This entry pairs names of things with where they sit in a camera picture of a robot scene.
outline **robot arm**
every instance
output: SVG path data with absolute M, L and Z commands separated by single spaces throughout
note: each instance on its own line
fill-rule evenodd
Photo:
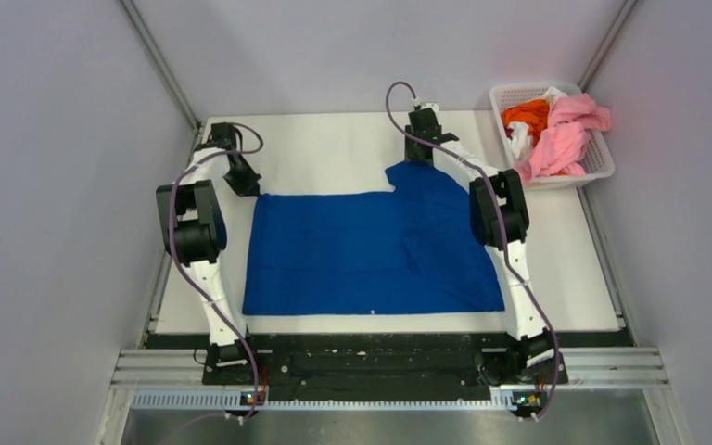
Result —
M 519 175 L 514 170 L 499 172 L 468 152 L 457 136 L 442 132 L 437 111 L 438 106 L 435 104 L 417 106 L 409 113 L 411 124 L 405 127 L 405 131 L 440 145 L 448 153 L 433 150 L 406 137 L 405 158 L 432 164 L 468 192 L 471 230 L 474 238 L 484 246 L 492 260 L 505 306 L 504 312 L 501 313 L 503 328 L 516 340 L 515 346 L 509 350 L 511 362 L 515 363 L 511 374 L 519 374 L 554 357 L 551 333 L 524 289 L 524 286 L 531 286 L 525 242 L 529 218 Z M 506 230 L 509 261 L 514 270 L 525 278 L 525 283 L 511 273 L 506 265 L 499 232 L 499 216 L 495 212 L 484 179 L 474 166 L 487 174 L 498 198 L 504 200 L 501 205 L 501 218 Z
M 406 127 L 408 133 L 440 144 L 456 155 L 453 157 L 439 150 L 433 152 L 427 146 L 406 139 L 407 160 L 433 164 L 447 173 L 470 195 L 472 232 L 477 241 L 485 246 L 492 259 L 505 306 L 501 315 L 503 327 L 516 340 L 516 347 L 511 349 L 512 362 L 516 365 L 509 374 L 520 373 L 540 362 L 550 360 L 553 357 L 550 332 L 523 288 L 530 286 L 525 244 L 528 210 L 519 176 L 512 170 L 499 172 L 464 149 L 456 136 L 442 133 L 433 107 L 420 107 L 410 115 L 411 125 Z M 214 125 L 209 140 L 196 150 L 190 166 L 198 164 L 218 150 L 235 147 L 235 140 L 236 136 L 230 124 Z M 225 158 L 228 158 L 229 169 L 223 165 Z M 505 200 L 501 210 L 508 237 L 507 250 L 514 269 L 526 278 L 525 284 L 510 273 L 503 260 L 502 241 L 497 225 L 498 215 L 495 214 L 484 179 L 461 159 L 480 167 L 488 175 L 499 197 Z M 258 179 L 260 176 L 241 155 L 222 156 L 200 164 L 179 186 L 175 203 L 178 217 L 174 222 L 169 221 L 172 187 L 164 185 L 157 190 L 159 218 L 166 250 L 170 249 L 168 224 L 173 223 L 180 263 L 192 280 L 211 296 L 211 300 L 201 296 L 201 301 L 209 321 L 210 344 L 219 346 L 221 350 L 232 349 L 237 344 L 237 336 L 220 319 L 213 306 L 233 323 L 242 336 L 246 336 L 248 327 L 242 311 L 235 304 L 236 299 L 233 298 L 227 273 L 224 271 L 223 252 L 227 245 L 227 232 L 215 192 L 215 182 L 227 182 L 237 195 L 243 197 L 258 195 Z

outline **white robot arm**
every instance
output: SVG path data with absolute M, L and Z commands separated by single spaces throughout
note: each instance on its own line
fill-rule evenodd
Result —
M 414 113 L 421 114 L 421 119 L 418 119 L 419 116 L 416 116 L 417 119 L 415 119 Z M 427 147 L 415 146 L 413 142 L 409 143 L 406 140 L 406 159 L 429 162 L 454 179 L 471 196 L 472 226 L 475 218 L 481 218 L 481 223 L 487 227 L 489 232 L 494 221 L 484 221 L 484 215 L 479 215 L 478 212 L 479 209 L 491 210 L 493 217 L 495 216 L 491 203 L 487 203 L 484 200 L 479 202 L 477 199 L 477 195 L 480 192 L 484 192 L 478 189 L 478 184 L 479 182 L 483 184 L 483 179 L 472 167 L 465 165 L 457 158 L 465 159 L 467 163 L 479 166 L 488 175 L 491 182 L 495 179 L 496 182 L 493 186 L 506 193 L 509 192 L 509 187 L 504 187 L 505 184 L 502 184 L 501 181 L 506 182 L 506 173 L 514 171 L 499 172 L 464 149 L 456 136 L 449 133 L 441 134 L 441 127 L 438 125 L 434 108 L 419 107 L 411 115 L 412 124 L 406 127 L 406 131 L 425 139 L 430 138 L 429 140 L 435 141 L 446 150 L 456 154 L 456 157 L 438 150 L 433 151 Z M 212 153 L 216 153 L 218 150 L 221 151 L 222 146 L 228 148 L 235 146 L 235 140 L 227 140 L 227 135 L 229 134 L 227 130 L 222 127 L 220 129 L 212 128 L 212 136 L 210 136 L 209 141 L 202 149 L 194 153 L 190 166 L 197 165 L 202 159 Z M 223 165 L 226 158 L 230 163 L 230 169 Z M 180 183 L 177 194 L 176 213 L 178 217 L 175 222 L 169 222 L 171 186 L 164 185 L 157 190 L 159 217 L 162 222 L 163 234 L 165 235 L 166 248 L 169 248 L 170 245 L 168 224 L 174 223 L 176 224 L 174 236 L 176 247 L 184 270 L 197 285 L 210 295 L 211 300 L 201 296 L 201 302 L 209 321 L 210 344 L 220 347 L 236 344 L 237 335 L 223 322 L 213 306 L 217 306 L 242 336 L 245 337 L 248 333 L 246 319 L 241 309 L 234 303 L 237 299 L 233 298 L 227 273 L 224 271 L 224 249 L 226 247 L 227 233 L 216 193 L 214 192 L 213 182 L 222 181 L 225 172 L 228 172 L 228 174 L 225 175 L 224 180 L 228 182 L 235 193 L 240 196 L 258 194 L 258 179 L 260 176 L 249 167 L 241 155 L 221 156 L 217 159 L 212 159 L 209 162 L 198 165 L 194 172 L 184 178 Z M 549 332 L 542 317 L 531 304 L 525 289 L 523 289 L 523 286 L 530 286 L 525 244 L 528 214 L 525 209 L 525 200 L 522 196 L 522 187 L 519 185 L 518 177 L 515 179 L 517 180 L 516 188 L 511 190 L 515 195 L 504 196 L 507 201 L 507 206 L 505 207 L 508 209 L 502 213 L 504 221 L 508 222 L 507 214 L 513 211 L 508 204 L 512 200 L 515 201 L 519 211 L 525 212 L 524 217 L 519 219 L 521 230 L 518 232 L 513 228 L 511 232 L 515 236 L 511 236 L 508 239 L 507 245 L 513 267 L 525 278 L 525 284 L 510 273 L 506 266 L 501 244 L 494 242 L 496 239 L 494 226 L 492 226 L 491 234 L 493 242 L 488 240 L 479 240 L 479 242 L 485 245 L 485 250 L 489 253 L 498 275 L 505 306 L 505 311 L 501 315 L 503 328 L 517 341 L 518 345 L 521 345 L 518 349 L 520 351 L 518 355 L 521 356 L 518 367 L 525 369 L 552 358 L 553 346 L 552 342 L 549 341 Z M 512 220 L 512 223 L 517 223 L 516 218 Z

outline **white wall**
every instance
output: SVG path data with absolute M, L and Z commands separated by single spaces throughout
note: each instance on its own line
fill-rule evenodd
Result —
M 497 83 L 576 82 L 623 2 L 136 3 L 205 117 L 378 111 L 397 79 L 446 109 L 487 109 Z
M 116 2 L 0 1 L 0 444 L 94 439 L 191 140 Z
M 712 2 L 644 2 L 591 93 L 616 122 L 591 190 L 635 330 L 712 443 Z

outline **clothing pile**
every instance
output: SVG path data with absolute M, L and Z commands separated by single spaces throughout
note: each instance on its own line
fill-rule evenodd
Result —
M 538 176 L 584 175 L 579 161 L 588 149 L 588 130 L 606 132 L 613 126 L 610 110 L 589 95 L 569 96 L 555 87 L 504 110 L 501 120 L 523 183 Z

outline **orange cloth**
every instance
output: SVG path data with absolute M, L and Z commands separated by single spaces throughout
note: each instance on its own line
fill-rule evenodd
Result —
M 525 104 L 505 109 L 501 113 L 503 128 L 511 122 L 525 122 L 528 124 L 528 134 L 533 136 L 533 146 L 539 142 L 541 132 L 547 128 L 547 115 L 550 114 L 550 105 L 544 99 L 534 99 Z

